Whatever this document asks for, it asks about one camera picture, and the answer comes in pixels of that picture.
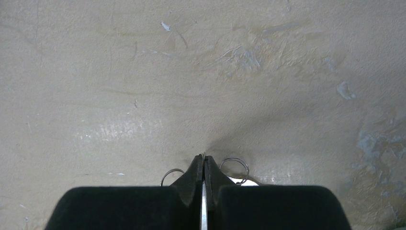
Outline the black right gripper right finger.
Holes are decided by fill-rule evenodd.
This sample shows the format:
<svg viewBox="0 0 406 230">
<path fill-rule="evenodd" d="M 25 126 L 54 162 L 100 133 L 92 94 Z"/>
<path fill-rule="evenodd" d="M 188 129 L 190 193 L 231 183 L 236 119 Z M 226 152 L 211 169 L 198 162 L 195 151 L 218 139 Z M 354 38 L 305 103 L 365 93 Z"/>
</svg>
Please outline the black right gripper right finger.
<svg viewBox="0 0 406 230">
<path fill-rule="evenodd" d="M 204 159 L 210 230 L 349 230 L 336 196 L 312 185 L 239 186 Z"/>
</svg>

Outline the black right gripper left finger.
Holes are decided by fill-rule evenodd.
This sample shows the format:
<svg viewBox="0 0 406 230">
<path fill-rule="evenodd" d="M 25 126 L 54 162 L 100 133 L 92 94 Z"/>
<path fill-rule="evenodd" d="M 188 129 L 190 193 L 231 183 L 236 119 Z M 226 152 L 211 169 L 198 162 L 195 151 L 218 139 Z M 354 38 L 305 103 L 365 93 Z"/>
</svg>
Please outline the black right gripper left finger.
<svg viewBox="0 0 406 230">
<path fill-rule="evenodd" d="M 47 230 L 200 230 L 203 156 L 169 186 L 91 186 L 68 190 Z"/>
</svg>

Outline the metal key organizer ring plate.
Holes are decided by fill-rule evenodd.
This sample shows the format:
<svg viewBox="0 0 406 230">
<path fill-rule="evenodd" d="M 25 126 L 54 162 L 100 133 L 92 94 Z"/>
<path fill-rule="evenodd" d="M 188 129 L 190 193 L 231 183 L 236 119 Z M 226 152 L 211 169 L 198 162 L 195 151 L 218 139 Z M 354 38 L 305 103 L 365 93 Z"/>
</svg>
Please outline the metal key organizer ring plate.
<svg viewBox="0 0 406 230">
<path fill-rule="evenodd" d="M 186 170 L 174 168 L 167 171 L 159 186 L 164 187 L 166 177 L 173 173 L 180 176 L 167 186 L 176 189 L 182 202 L 193 212 L 193 219 L 200 216 L 200 230 L 215 229 L 216 208 L 222 187 L 259 185 L 250 178 L 249 165 L 243 159 L 232 156 L 217 163 L 213 156 L 205 152 L 195 156 Z"/>
</svg>

